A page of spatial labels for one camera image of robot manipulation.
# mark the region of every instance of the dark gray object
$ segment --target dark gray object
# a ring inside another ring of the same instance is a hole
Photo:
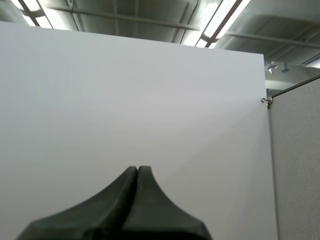
[[[17,240],[210,240],[205,225],[172,203],[151,167],[128,167],[92,198],[32,222]]]

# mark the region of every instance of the white wall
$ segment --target white wall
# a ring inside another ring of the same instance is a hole
[[[151,165],[215,240],[277,238],[262,55],[12,23],[0,32],[0,239],[130,165]]]

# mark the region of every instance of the ceiling pipe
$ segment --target ceiling pipe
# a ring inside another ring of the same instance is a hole
[[[295,46],[301,46],[301,47],[310,48],[310,49],[320,49],[320,45],[318,44],[304,43],[302,41],[283,39],[283,38],[277,38],[272,36],[260,36],[255,34],[234,32],[234,31],[227,31],[225,35],[228,35],[231,37],[243,38],[243,39],[261,40],[261,41],[267,41],[267,42],[273,42],[273,43],[279,43],[279,44],[295,45]]]
[[[57,11],[62,11],[62,12],[68,12],[68,13],[84,14],[84,15],[109,18],[109,19],[126,20],[126,21],[131,21],[131,22],[153,24],[153,25],[169,27],[169,28],[176,28],[176,29],[200,31],[199,28],[192,26],[192,25],[189,25],[189,24],[170,23],[170,22],[159,21],[159,20],[154,20],[154,19],[147,19],[147,18],[142,18],[142,17],[126,16],[126,15],[121,15],[121,14],[107,13],[107,12],[96,12],[96,11],[79,9],[77,7],[74,7],[73,10],[69,9],[68,7],[55,7],[55,6],[46,6],[46,8],[52,9],[52,10],[57,10]]]

